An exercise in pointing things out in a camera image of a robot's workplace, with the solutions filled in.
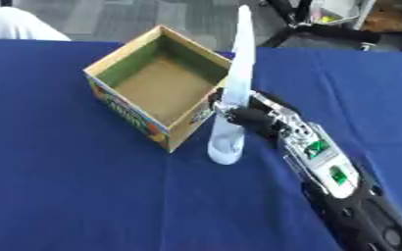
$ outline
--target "gray carpet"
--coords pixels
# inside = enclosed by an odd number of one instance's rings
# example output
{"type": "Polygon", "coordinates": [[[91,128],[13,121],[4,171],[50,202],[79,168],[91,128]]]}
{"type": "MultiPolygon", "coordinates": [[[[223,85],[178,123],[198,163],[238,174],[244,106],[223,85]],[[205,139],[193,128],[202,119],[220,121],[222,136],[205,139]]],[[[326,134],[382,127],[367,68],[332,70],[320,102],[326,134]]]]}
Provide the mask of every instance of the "gray carpet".
{"type": "MultiPolygon", "coordinates": [[[[127,42],[154,25],[167,25],[213,49],[230,50],[236,33],[237,8],[253,12],[256,41],[261,43],[284,26],[259,0],[14,0],[15,6],[74,40],[127,42]]],[[[353,48],[334,41],[294,37],[283,46],[353,48]]],[[[394,46],[385,45],[385,50],[394,46]]]]}

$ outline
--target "plastic bottle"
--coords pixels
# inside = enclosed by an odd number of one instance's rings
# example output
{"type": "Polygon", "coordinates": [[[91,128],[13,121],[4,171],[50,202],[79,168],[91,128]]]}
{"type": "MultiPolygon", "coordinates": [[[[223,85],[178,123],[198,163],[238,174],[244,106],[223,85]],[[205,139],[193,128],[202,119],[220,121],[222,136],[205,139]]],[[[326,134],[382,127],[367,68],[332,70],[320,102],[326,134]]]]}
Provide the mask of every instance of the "plastic bottle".
{"type": "MultiPolygon", "coordinates": [[[[250,8],[246,5],[239,8],[233,52],[235,57],[226,77],[222,102],[246,107],[250,98],[253,65],[256,60],[253,22],[250,8]]],[[[208,146],[210,158],[222,165],[237,162],[244,148],[244,136],[245,130],[242,126],[230,124],[217,115],[208,146]]]]}

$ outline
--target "white sleeve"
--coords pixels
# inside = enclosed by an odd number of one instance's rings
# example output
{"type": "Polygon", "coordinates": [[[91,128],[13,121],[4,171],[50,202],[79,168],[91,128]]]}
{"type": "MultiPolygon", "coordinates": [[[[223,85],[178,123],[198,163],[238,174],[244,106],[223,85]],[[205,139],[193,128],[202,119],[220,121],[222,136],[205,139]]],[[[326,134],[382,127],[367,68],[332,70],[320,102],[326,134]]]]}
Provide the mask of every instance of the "white sleeve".
{"type": "Polygon", "coordinates": [[[35,15],[13,7],[0,8],[0,38],[70,41],[35,15]]]}

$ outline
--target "prosthetic hand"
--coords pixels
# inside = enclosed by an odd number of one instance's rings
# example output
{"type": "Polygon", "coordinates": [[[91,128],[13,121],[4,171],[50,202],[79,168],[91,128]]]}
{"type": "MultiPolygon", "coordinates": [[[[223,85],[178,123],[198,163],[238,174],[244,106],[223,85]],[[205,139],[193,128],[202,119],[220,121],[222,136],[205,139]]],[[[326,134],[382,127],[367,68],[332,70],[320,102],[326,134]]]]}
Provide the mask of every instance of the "prosthetic hand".
{"type": "Polygon", "coordinates": [[[402,214],[380,185],[354,166],[335,142],[298,110],[277,97],[252,91],[248,108],[209,98],[211,109],[272,142],[302,182],[312,209],[346,251],[402,251],[402,214]]]}

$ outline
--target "cardboard box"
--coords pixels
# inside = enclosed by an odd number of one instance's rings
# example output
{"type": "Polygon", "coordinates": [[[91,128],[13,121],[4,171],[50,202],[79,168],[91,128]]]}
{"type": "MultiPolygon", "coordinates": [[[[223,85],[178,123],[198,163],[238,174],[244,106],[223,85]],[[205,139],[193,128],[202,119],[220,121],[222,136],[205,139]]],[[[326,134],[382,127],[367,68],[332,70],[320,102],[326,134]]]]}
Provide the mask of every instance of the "cardboard box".
{"type": "Polygon", "coordinates": [[[84,71],[94,95],[173,152],[212,114],[230,60],[159,25],[84,71]]]}

